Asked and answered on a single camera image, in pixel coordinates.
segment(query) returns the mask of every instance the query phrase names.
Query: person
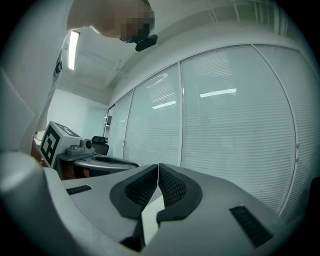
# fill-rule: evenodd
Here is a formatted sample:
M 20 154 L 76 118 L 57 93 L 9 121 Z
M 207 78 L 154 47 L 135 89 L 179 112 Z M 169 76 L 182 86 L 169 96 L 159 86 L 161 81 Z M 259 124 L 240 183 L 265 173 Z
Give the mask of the person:
M 128 39 L 148 35 L 154 20 L 148 0 L 37 1 L 0 56 L 0 150 L 21 151 L 42 161 L 33 138 L 47 126 L 68 32 L 92 28 L 105 37 Z

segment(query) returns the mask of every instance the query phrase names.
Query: white shirt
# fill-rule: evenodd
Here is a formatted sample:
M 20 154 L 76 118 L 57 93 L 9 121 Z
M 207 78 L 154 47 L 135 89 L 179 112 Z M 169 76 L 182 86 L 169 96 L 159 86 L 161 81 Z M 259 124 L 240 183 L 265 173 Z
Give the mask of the white shirt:
M 61 75 L 73 0 L 41 0 L 16 26 L 0 57 L 0 150 L 31 153 Z

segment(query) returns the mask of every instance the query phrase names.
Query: white wall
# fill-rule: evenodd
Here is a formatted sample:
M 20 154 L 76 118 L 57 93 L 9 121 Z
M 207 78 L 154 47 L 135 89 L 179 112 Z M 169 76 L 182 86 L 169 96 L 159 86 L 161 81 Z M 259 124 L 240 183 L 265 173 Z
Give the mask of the white wall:
M 236 44 L 271 44 L 300 50 L 303 48 L 302 52 L 310 54 L 310 50 L 306 49 L 308 44 L 298 44 L 290 38 L 276 35 L 272 28 L 264 25 L 244 22 L 238 24 L 235 21 L 219 22 L 219 25 L 206 24 L 181 33 L 158 47 L 154 46 L 154 50 L 116 85 L 110 105 L 160 69 L 205 51 Z
M 54 121 L 83 138 L 92 139 L 104 135 L 107 112 L 107 105 L 57 89 L 48 111 L 47 125 Z

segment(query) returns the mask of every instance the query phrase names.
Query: ceiling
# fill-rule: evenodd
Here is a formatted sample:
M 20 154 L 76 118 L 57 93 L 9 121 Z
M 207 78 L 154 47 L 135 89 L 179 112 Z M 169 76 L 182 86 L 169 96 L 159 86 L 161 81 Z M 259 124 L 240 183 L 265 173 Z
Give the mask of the ceiling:
M 149 0 L 155 12 L 155 29 L 159 39 L 155 46 L 142 52 L 134 43 L 124 43 L 117 38 L 107 38 L 90 28 L 80 32 L 75 70 L 63 66 L 62 78 L 76 81 L 86 90 L 99 93 L 112 88 L 144 56 L 179 33 L 225 20 L 274 25 L 273 6 L 270 0 Z M 63 58 L 68 59 L 70 35 L 63 45 Z

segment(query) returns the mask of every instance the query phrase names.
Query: black slot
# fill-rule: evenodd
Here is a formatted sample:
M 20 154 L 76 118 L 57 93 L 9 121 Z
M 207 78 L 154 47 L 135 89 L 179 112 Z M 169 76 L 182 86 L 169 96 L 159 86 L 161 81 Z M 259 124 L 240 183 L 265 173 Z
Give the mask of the black slot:
M 254 247 L 263 245 L 273 237 L 246 207 L 237 206 L 229 210 Z
M 88 185 L 84 185 L 84 186 L 77 186 L 77 187 L 73 187 L 73 188 L 68 188 L 66 191 L 69 195 L 74 195 L 74 194 L 78 194 L 78 193 L 85 192 L 88 190 L 92 190 L 92 188 Z

